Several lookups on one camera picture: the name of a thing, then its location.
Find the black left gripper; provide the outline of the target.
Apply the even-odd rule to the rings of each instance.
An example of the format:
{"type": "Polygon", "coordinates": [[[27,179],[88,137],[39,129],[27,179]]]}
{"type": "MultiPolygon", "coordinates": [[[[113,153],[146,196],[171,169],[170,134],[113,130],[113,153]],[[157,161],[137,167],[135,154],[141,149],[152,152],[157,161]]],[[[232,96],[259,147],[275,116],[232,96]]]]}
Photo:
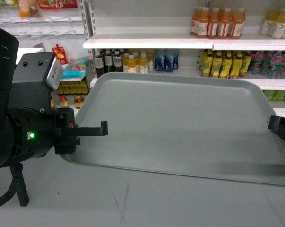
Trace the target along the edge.
{"type": "Polygon", "coordinates": [[[72,108],[54,108],[52,113],[8,109],[7,119],[11,124],[5,147],[9,158],[43,157],[51,148],[55,154],[73,154],[80,145],[78,137],[108,135],[107,121],[101,121],[100,127],[78,127],[72,108]]]}

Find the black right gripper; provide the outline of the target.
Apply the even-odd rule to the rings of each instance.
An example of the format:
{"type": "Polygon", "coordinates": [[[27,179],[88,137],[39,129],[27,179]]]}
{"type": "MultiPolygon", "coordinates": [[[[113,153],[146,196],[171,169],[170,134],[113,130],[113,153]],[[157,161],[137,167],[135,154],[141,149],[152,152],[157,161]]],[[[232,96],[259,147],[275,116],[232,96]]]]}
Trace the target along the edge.
{"type": "Polygon", "coordinates": [[[268,120],[268,129],[285,142],[285,117],[271,115],[268,120]]]}

